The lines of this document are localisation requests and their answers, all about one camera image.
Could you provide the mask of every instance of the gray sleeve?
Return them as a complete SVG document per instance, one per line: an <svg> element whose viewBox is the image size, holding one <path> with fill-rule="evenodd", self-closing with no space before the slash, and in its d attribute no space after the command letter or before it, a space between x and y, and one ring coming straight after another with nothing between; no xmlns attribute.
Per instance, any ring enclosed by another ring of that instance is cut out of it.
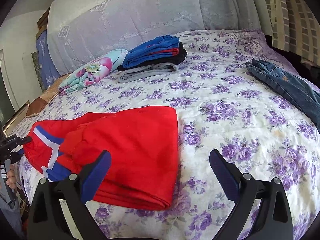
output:
<svg viewBox="0 0 320 240"><path fill-rule="evenodd" d="M0 209L4 214L5 218L13 228L13 230L17 233L17 235L24 239L25 235L22 232L22 223L20 216L20 207L18 199L16 198L14 205L10 207L1 197L0 197Z"/></svg>

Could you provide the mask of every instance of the folded gray clothing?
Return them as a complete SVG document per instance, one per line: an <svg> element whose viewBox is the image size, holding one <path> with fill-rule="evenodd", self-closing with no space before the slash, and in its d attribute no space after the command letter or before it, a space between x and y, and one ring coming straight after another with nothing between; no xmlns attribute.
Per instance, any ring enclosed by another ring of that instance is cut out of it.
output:
<svg viewBox="0 0 320 240"><path fill-rule="evenodd" d="M178 67L175 64L170 62L159 63L121 71L118 80L120 83L127 83L141 78L177 72Z"/></svg>

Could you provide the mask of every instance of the folded blue clothing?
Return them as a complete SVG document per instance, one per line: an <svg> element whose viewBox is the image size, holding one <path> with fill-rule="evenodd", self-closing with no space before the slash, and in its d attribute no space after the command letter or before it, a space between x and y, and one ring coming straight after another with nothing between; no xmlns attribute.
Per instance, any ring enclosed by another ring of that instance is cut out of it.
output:
<svg viewBox="0 0 320 240"><path fill-rule="evenodd" d="M179 48L179 38L171 35L159 36L151 41L147 41L134 49L130 50L122 63L123 68L132 68L146 60L153 60L162 57L172 57L172 53L150 53L165 49Z"/></svg>

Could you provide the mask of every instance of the pant leg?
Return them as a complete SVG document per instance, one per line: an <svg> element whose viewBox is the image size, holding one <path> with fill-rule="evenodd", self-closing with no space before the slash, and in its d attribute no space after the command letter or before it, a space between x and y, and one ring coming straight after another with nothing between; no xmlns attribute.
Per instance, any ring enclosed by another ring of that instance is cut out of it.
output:
<svg viewBox="0 0 320 240"><path fill-rule="evenodd" d="M294 85L298 89L302 90L304 93L308 94L314 101L316 101L320 105L320 94L314 91L304 80L298 78L295 75L292 75L287 71L284 71L283 69L277 67L276 65L270 62L259 60L254 65L256 64L264 65L272 75L277 76L285 81L288 81L290 84Z"/></svg>
<svg viewBox="0 0 320 240"><path fill-rule="evenodd" d="M263 64L256 60L252 60L252 62L253 64L246 63L248 71L305 113L320 132L320 101L318 100L318 94L308 94L308 89L305 89L303 85L299 85L298 80L292 79L294 84L291 84L284 75L284 71L272 63Z"/></svg>

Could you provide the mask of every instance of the finger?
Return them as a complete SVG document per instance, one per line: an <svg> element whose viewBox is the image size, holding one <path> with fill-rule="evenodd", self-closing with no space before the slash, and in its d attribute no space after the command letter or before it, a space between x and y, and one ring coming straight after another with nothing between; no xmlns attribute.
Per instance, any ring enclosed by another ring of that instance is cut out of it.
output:
<svg viewBox="0 0 320 240"><path fill-rule="evenodd" d="M9 170L7 173L7 178L15 177L16 173L13 170Z"/></svg>
<svg viewBox="0 0 320 240"><path fill-rule="evenodd" d="M7 179L7 181L6 181L7 185L10 185L10 184L16 183L16 182L17 182L16 177L11 177L11 178Z"/></svg>
<svg viewBox="0 0 320 240"><path fill-rule="evenodd" d="M12 189L16 189L17 185L15 183L11 183L11 184L9 184L9 187L12 188Z"/></svg>

